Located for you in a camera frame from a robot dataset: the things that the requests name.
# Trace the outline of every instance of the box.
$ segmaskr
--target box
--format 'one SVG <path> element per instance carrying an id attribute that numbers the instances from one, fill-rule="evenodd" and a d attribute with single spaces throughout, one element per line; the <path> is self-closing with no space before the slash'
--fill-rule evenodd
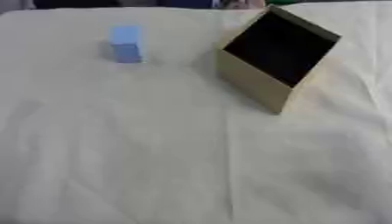
<path id="1" fill-rule="evenodd" d="M 135 25 L 115 26 L 110 32 L 115 60 L 119 63 L 142 62 L 140 53 L 140 27 Z"/>
<path id="2" fill-rule="evenodd" d="M 274 113 L 340 36 L 270 5 L 220 43 L 217 68 L 225 80 Z"/>

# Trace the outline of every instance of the open box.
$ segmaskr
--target open box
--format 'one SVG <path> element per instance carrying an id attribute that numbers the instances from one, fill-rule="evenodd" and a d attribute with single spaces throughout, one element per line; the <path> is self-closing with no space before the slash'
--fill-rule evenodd
<path id="1" fill-rule="evenodd" d="M 220 75 L 246 95 L 280 113 L 293 88 L 340 36 L 270 5 L 245 29 L 220 43 Z"/>

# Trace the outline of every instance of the blue cube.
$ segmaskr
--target blue cube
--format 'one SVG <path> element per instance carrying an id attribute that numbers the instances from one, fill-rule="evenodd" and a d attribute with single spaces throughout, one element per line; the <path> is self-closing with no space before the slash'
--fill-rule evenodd
<path id="1" fill-rule="evenodd" d="M 110 33 L 115 60 L 119 63 L 142 62 L 140 53 L 140 26 L 115 26 Z"/>

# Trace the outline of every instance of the tablecloth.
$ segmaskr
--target tablecloth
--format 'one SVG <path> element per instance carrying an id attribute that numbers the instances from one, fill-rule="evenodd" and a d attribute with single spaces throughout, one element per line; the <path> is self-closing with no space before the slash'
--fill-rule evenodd
<path id="1" fill-rule="evenodd" d="M 392 3 L 287 10 L 342 35 L 272 115 L 217 77 L 259 10 L 0 17 L 0 222 L 392 223 Z M 112 25 L 143 27 L 117 64 Z"/>

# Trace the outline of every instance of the cube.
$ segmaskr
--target cube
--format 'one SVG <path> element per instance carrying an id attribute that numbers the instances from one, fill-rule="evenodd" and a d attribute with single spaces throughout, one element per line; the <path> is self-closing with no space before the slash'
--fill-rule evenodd
<path id="1" fill-rule="evenodd" d="M 119 63 L 142 62 L 140 53 L 140 26 L 115 26 L 110 33 L 115 60 Z"/>
<path id="2" fill-rule="evenodd" d="M 245 95 L 279 114 L 294 87 L 340 36 L 274 5 L 220 43 L 217 69 Z"/>

